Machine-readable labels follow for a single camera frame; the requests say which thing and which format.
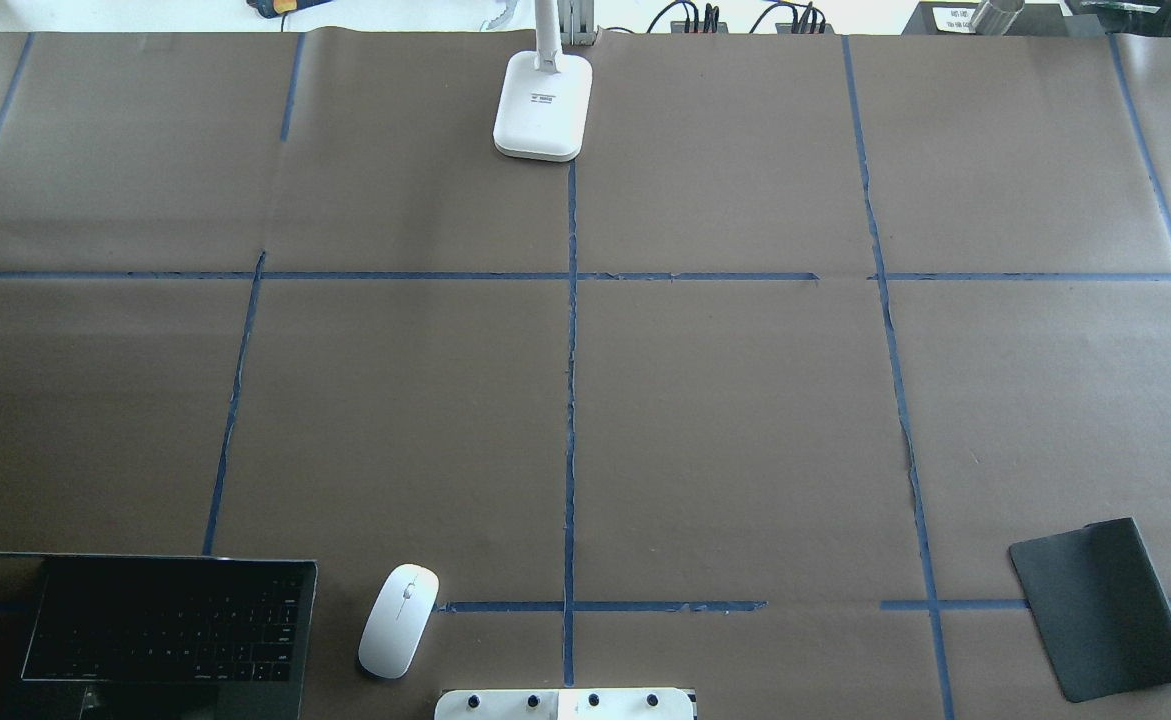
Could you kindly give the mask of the black box with label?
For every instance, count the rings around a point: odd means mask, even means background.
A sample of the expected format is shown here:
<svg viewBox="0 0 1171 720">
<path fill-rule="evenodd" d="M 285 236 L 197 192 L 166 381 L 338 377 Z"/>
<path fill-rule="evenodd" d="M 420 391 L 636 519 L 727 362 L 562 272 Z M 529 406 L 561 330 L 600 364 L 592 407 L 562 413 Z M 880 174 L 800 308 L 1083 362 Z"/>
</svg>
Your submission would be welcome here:
<svg viewBox="0 0 1171 720">
<path fill-rule="evenodd" d="M 919 1 L 900 29 L 909 35 L 973 35 L 970 27 L 978 1 Z M 1009 28 L 1007 37 L 1066 37 L 1069 36 L 1064 12 L 1060 4 L 1027 4 Z"/>
</svg>

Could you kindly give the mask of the white computer mouse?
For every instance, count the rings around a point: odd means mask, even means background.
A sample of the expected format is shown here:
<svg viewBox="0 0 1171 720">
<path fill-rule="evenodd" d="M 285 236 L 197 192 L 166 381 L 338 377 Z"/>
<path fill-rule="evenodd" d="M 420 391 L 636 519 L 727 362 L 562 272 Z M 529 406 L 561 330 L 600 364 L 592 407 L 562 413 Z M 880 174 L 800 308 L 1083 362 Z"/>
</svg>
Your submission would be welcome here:
<svg viewBox="0 0 1171 720">
<path fill-rule="evenodd" d="M 358 642 L 357 661 L 367 674 L 399 679 L 419 650 L 440 582 L 424 565 L 402 564 L 388 574 Z"/>
</svg>

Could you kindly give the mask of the white desk lamp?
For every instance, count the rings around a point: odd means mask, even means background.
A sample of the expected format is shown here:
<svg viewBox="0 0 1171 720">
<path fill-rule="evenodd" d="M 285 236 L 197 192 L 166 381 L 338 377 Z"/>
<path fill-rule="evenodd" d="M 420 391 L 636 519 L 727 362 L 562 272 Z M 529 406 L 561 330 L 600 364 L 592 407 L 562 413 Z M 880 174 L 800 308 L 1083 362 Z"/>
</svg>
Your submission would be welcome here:
<svg viewBox="0 0 1171 720">
<path fill-rule="evenodd" d="M 571 162 L 584 140 L 593 66 L 563 52 L 557 1 L 536 1 L 535 42 L 504 70 L 493 143 L 508 158 Z"/>
</svg>

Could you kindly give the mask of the orange black usb hub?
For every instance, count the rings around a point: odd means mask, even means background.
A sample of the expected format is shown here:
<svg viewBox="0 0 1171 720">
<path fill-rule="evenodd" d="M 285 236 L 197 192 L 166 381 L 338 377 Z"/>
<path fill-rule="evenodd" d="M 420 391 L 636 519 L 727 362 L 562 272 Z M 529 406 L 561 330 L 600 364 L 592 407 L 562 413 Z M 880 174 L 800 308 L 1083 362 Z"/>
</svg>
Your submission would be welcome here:
<svg viewBox="0 0 1171 720">
<path fill-rule="evenodd" d="M 715 4 L 694 1 L 667 1 L 650 19 L 645 35 L 673 33 L 673 35 L 726 35 L 730 26 L 723 19 L 723 8 Z"/>
<path fill-rule="evenodd" d="M 749 26 L 749 35 L 833 35 L 835 28 L 814 1 L 763 1 L 765 8 Z"/>
</svg>

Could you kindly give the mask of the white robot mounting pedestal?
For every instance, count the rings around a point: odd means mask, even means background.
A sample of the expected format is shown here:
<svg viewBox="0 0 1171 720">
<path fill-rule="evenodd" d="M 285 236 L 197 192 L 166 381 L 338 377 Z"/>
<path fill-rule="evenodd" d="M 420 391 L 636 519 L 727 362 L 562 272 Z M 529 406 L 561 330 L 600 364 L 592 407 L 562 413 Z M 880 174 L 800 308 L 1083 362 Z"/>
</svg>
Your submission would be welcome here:
<svg viewBox="0 0 1171 720">
<path fill-rule="evenodd" d="M 693 691 L 674 687 L 457 690 L 434 719 L 696 719 Z"/>
</svg>

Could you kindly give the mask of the silver metal cup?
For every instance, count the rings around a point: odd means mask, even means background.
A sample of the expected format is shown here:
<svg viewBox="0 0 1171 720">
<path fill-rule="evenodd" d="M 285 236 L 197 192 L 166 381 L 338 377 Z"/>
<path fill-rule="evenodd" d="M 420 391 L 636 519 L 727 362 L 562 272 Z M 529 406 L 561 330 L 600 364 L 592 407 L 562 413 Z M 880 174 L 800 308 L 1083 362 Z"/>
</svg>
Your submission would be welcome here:
<svg viewBox="0 0 1171 720">
<path fill-rule="evenodd" d="M 968 29 L 974 35 L 1005 36 L 1023 11 L 1023 0 L 978 1 L 972 18 L 968 19 Z"/>
</svg>

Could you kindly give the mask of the grey laptop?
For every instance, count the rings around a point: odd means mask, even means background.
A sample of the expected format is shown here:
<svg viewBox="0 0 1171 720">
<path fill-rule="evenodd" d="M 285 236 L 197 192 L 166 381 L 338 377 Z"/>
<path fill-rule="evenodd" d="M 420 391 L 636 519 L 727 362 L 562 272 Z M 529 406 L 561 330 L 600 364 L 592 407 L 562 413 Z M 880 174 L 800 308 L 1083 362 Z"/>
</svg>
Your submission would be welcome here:
<svg viewBox="0 0 1171 720">
<path fill-rule="evenodd" d="M 311 558 L 40 553 L 4 719 L 297 719 Z"/>
</svg>

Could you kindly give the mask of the near orange black usb hub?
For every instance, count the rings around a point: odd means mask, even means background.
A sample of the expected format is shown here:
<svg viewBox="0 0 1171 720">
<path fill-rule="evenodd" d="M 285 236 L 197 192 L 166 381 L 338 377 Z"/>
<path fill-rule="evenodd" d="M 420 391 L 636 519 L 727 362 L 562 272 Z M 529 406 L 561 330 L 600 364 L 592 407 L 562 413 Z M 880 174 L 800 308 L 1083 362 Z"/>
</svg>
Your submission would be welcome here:
<svg viewBox="0 0 1171 720">
<path fill-rule="evenodd" d="M 763 1 L 765 8 L 749 26 L 749 35 L 833 35 L 835 28 L 814 1 Z"/>
</svg>

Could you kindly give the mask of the black mouse pad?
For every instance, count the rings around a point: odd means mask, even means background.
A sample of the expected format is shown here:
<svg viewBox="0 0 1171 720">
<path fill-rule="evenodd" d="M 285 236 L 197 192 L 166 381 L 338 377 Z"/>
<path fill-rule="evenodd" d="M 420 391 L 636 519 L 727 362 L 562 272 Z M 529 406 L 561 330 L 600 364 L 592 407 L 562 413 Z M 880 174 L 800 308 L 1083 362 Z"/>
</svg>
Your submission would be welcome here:
<svg viewBox="0 0 1171 720">
<path fill-rule="evenodd" d="M 1171 684 L 1171 606 L 1134 517 L 1023 539 L 1007 555 L 1066 701 Z"/>
</svg>

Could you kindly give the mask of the far orange black usb hub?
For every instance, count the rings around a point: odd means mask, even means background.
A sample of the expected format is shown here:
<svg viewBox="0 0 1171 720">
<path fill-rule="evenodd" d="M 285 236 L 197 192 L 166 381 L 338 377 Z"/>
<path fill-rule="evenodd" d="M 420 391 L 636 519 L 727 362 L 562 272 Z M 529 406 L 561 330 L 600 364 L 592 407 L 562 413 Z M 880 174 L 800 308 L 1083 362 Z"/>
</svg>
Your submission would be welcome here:
<svg viewBox="0 0 1171 720">
<path fill-rule="evenodd" d="M 723 19 L 723 8 L 715 4 L 694 1 L 667 1 L 650 19 L 645 35 L 673 33 L 673 35 L 726 35 L 730 26 Z"/>
</svg>

